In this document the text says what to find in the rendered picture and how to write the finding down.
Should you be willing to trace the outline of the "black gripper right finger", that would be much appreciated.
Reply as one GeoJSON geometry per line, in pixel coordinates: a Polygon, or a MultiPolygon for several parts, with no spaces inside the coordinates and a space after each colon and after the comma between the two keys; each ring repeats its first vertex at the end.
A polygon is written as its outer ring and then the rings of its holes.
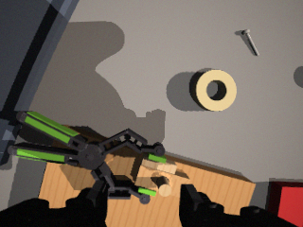
{"type": "Polygon", "coordinates": [[[242,207],[240,215],[226,214],[223,205],[187,183],[180,188],[179,219],[182,227],[298,227],[257,206],[242,207]]]}

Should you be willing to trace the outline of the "cream ring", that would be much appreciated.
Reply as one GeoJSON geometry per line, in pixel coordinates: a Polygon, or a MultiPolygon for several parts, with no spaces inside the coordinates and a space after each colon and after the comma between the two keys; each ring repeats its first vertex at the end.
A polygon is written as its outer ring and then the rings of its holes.
{"type": "Polygon", "coordinates": [[[218,112],[228,108],[234,101],[237,93],[235,81],[222,70],[210,70],[199,76],[192,88],[195,102],[204,110],[218,112]],[[212,81],[213,80],[213,81],[212,81]],[[209,82],[217,83],[221,88],[221,95],[217,100],[212,100],[206,93],[209,82]]]}

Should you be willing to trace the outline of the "light brown wooden board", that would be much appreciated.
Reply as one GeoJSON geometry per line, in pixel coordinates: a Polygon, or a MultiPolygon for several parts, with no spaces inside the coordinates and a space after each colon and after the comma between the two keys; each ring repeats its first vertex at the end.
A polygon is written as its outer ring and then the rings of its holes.
{"type": "MultiPolygon", "coordinates": [[[[69,125],[63,126],[88,138],[86,143],[109,138],[69,125]]],[[[165,164],[148,159],[148,152],[139,154],[125,146],[109,153],[104,161],[117,180],[132,180],[132,183],[140,161],[142,166],[170,174],[174,174],[175,170],[186,173],[190,178],[189,184],[193,183],[198,192],[223,205],[226,214],[239,215],[240,209],[249,205],[256,184],[244,176],[164,155],[167,159],[165,164]]],[[[80,164],[47,163],[39,199],[49,201],[49,208],[65,207],[66,200],[77,197],[83,188],[94,185],[91,171],[80,164]]],[[[158,191],[155,197],[150,197],[146,205],[134,195],[130,200],[108,200],[107,227],[182,227],[179,219],[180,198],[172,195],[163,197],[158,191]]]]}

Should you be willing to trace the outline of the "red rectangular tray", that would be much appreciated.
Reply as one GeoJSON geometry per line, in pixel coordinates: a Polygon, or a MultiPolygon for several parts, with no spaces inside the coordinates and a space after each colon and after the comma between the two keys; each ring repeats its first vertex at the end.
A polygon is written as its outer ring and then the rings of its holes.
{"type": "Polygon", "coordinates": [[[303,227],[303,183],[272,181],[268,212],[303,227]]]}

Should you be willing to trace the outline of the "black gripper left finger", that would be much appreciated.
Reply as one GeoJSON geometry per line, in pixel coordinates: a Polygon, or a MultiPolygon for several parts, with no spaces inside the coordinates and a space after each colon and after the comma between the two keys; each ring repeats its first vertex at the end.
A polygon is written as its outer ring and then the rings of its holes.
{"type": "Polygon", "coordinates": [[[2,210],[0,227],[107,227],[107,209],[108,181],[95,181],[63,208],[49,208],[49,201],[33,198],[2,210]]]}

